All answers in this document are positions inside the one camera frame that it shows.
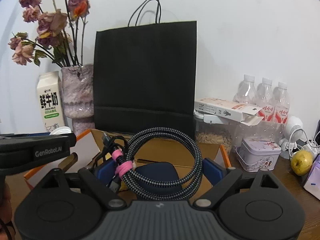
white cardboard box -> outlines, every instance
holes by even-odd
[[[195,100],[195,110],[221,116],[249,126],[257,125],[263,119],[263,117],[255,115],[261,110],[261,107],[217,98]]]

coiled cable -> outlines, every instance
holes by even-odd
[[[198,145],[195,143],[193,139],[191,139],[188,135],[184,134],[181,131],[165,128],[165,127],[156,127],[146,129],[135,134],[128,141],[128,152],[125,156],[120,156],[117,158],[117,162],[119,165],[123,164],[126,161],[132,161],[134,159],[135,154],[138,150],[149,140],[153,138],[167,138],[173,139],[180,142],[184,147],[186,147],[192,156],[195,159],[195,163],[191,171],[181,179],[175,181],[156,181],[149,179],[138,172],[133,170],[127,171],[123,175],[123,181],[126,183],[127,187],[132,190],[136,195],[148,199],[148,200],[182,200],[191,198],[199,189],[201,180],[202,180],[202,155]],[[148,185],[154,187],[176,187],[182,185],[191,180],[189,185],[184,189],[176,192],[174,194],[169,195],[156,195],[150,193],[143,189],[137,182],[141,181]]]

purple package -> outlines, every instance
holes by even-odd
[[[320,155],[313,162],[304,189],[320,199]]]

metal pivot screw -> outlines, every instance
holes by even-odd
[[[111,199],[108,203],[110,207],[118,208],[124,206],[124,201],[122,199]]]
[[[209,207],[211,205],[211,201],[209,199],[200,198],[196,200],[196,205],[198,207]]]

yellow fruit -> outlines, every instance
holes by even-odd
[[[298,176],[307,174],[313,163],[313,155],[305,150],[300,150],[291,158],[291,168]]]

